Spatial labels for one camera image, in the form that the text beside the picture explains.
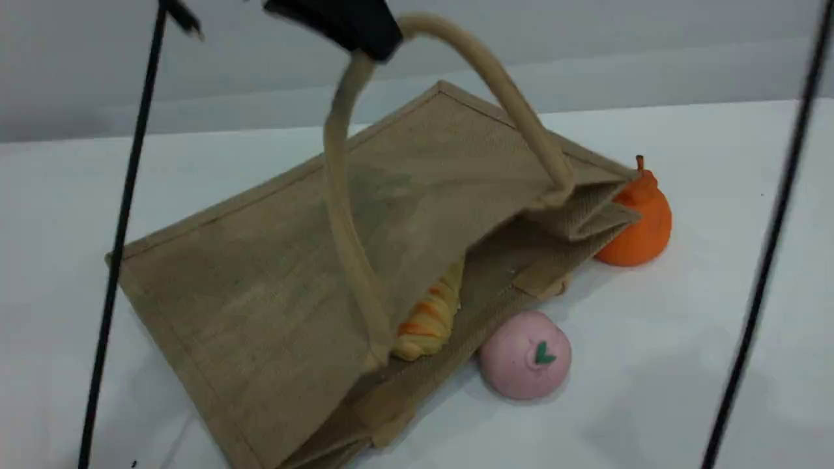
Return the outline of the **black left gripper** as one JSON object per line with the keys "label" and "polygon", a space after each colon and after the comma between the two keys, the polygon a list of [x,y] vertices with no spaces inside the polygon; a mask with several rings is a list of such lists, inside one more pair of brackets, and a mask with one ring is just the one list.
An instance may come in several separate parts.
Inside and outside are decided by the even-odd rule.
{"label": "black left gripper", "polygon": [[263,1],[263,9],[318,31],[352,30],[352,51],[387,63],[404,35],[385,1]]}

